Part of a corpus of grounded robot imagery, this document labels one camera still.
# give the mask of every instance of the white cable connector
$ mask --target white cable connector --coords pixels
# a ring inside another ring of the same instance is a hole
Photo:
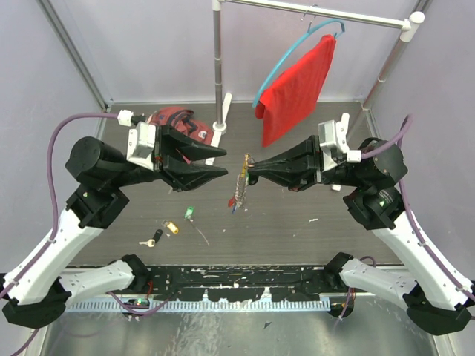
[[[462,286],[461,288],[455,288],[456,291],[469,291],[472,292],[472,288],[470,286]]]
[[[133,115],[134,112],[130,110],[119,111],[119,115],[117,115],[117,121],[119,121],[119,125],[131,127]]]
[[[347,152],[347,162],[348,163],[360,163],[361,162],[361,151],[360,150],[349,150]]]
[[[14,286],[18,286],[20,282],[18,280],[12,279],[12,280],[8,280],[7,283],[5,283],[5,285],[7,284],[13,284]]]

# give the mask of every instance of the white wall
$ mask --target white wall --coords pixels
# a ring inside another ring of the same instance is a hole
[[[6,272],[51,226],[45,162],[54,127],[72,113],[99,107],[36,1],[0,3],[0,48],[0,271]],[[96,127],[89,119],[60,135],[54,177],[61,208],[77,185],[64,168],[69,150],[78,138],[94,135]],[[27,332],[0,314],[0,355],[16,351]]]
[[[475,2],[434,1],[374,109],[385,138],[413,113],[415,122],[403,143],[411,205],[430,238],[472,280],[474,22]],[[474,353],[474,324],[454,335],[461,355]]]
[[[318,6],[394,19],[415,0],[321,0]],[[211,0],[53,0],[105,96],[115,102],[214,100]],[[312,5],[315,0],[295,3]],[[310,17],[240,4],[223,4],[223,83],[236,100],[253,99],[286,50],[307,30]],[[314,24],[325,19],[317,18]],[[399,33],[346,22],[320,99],[364,98]],[[322,29],[287,62],[333,33]]]

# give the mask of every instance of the clothing rack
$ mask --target clothing rack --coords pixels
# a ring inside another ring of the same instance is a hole
[[[409,19],[397,20],[387,19],[378,16],[368,16],[359,13],[347,13],[344,11],[329,10],[321,7],[291,4],[288,2],[272,1],[272,0],[212,0],[213,23],[214,23],[214,89],[216,95],[216,122],[213,124],[212,146],[218,147],[221,136],[226,133],[226,117],[231,105],[232,95],[226,93],[223,99],[223,81],[222,81],[222,59],[221,59],[221,5],[224,2],[233,2],[235,4],[244,4],[257,7],[266,7],[269,9],[289,11],[293,13],[304,13],[308,15],[327,17],[331,19],[347,20],[352,22],[361,22],[364,24],[374,24],[377,26],[398,28],[401,30],[399,40],[393,47],[391,54],[387,57],[379,77],[373,86],[370,94],[361,105],[361,111],[356,120],[352,120],[352,125],[348,136],[352,135],[354,127],[365,117],[366,112],[371,109],[377,93],[380,91],[381,83],[389,76],[391,70],[399,60],[403,50],[413,38],[419,25],[424,21],[424,13],[414,11]],[[214,158],[207,159],[206,164],[212,165]]]

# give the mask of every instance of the metal frame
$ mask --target metal frame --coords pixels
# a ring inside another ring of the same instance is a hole
[[[38,331],[38,334],[36,334],[31,344],[23,351],[22,356],[40,356],[42,354],[48,328],[49,326],[45,326]]]
[[[397,20],[387,19],[378,16],[368,16],[359,13],[347,13],[344,11],[329,10],[321,7],[313,7],[309,5],[291,4],[281,1],[273,0],[212,0],[213,22],[214,22],[214,77],[215,77],[215,95],[216,95],[216,122],[213,124],[213,140],[212,145],[219,146],[221,136],[226,132],[226,116],[231,104],[232,96],[230,93],[225,95],[223,101],[223,81],[222,81],[222,59],[221,59],[221,3],[232,2],[235,4],[245,4],[256,7],[265,7],[269,9],[289,11],[293,13],[304,13],[314,16],[328,17],[331,19],[342,19],[352,22],[361,22],[365,24],[374,24],[377,26],[398,28],[401,34],[393,50],[388,56],[383,68],[381,69],[378,78],[370,91],[370,94],[361,106],[361,111],[352,121],[348,131],[350,138],[359,122],[367,117],[366,113],[371,109],[376,100],[377,95],[381,91],[381,85],[386,81],[397,61],[401,57],[407,44],[413,38],[419,25],[424,21],[424,13],[420,10],[425,10],[430,1],[419,0],[414,7],[414,11],[409,19]],[[207,159],[206,164],[212,165],[214,159]]]
[[[53,4],[51,4],[51,0],[36,0],[36,2],[43,10],[43,13],[45,14],[46,18],[51,24],[51,27],[53,28],[54,32],[58,36],[63,46],[65,47],[65,50],[68,53],[69,57],[71,58],[71,61],[73,61],[74,65],[76,66],[76,69],[78,70],[79,75],[84,79],[86,85],[88,86],[89,90],[91,91],[92,95],[97,101],[97,104],[99,104],[99,106],[101,107],[103,111],[107,111],[108,106],[109,106],[107,104],[107,101],[104,99],[104,97],[100,93],[100,90],[96,82],[94,81],[94,78],[92,77],[91,72],[89,71],[88,67],[84,63],[84,60],[79,54],[79,51],[77,50],[76,45],[74,44],[73,40],[69,36],[69,33],[66,30],[66,27],[63,25],[61,19],[58,16],[58,13],[54,9]]]
[[[422,12],[425,13],[429,6],[432,4],[432,0],[418,0],[416,5],[413,8],[413,12]],[[371,116],[373,115],[370,113],[371,109],[373,109],[373,105],[376,102],[376,99],[381,93],[381,90],[384,86],[384,83],[389,78],[390,74],[393,72],[394,67],[396,66],[397,62],[401,58],[403,52],[405,51],[409,42],[404,42],[401,38],[398,38],[396,43],[393,46],[393,49],[390,52],[390,55],[387,57],[386,62],[383,64],[383,68],[379,72],[378,78],[373,84],[370,93],[368,94],[367,98],[364,100],[363,104],[361,104],[361,110],[356,117],[356,120],[353,120],[350,125],[350,129],[348,130],[348,139],[354,134],[355,129],[359,126],[361,121],[367,117],[368,114]]]

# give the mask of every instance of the yellow key tag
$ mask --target yellow key tag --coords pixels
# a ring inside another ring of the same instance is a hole
[[[163,220],[162,226],[168,228],[174,234],[178,234],[180,232],[180,229],[172,221]]]

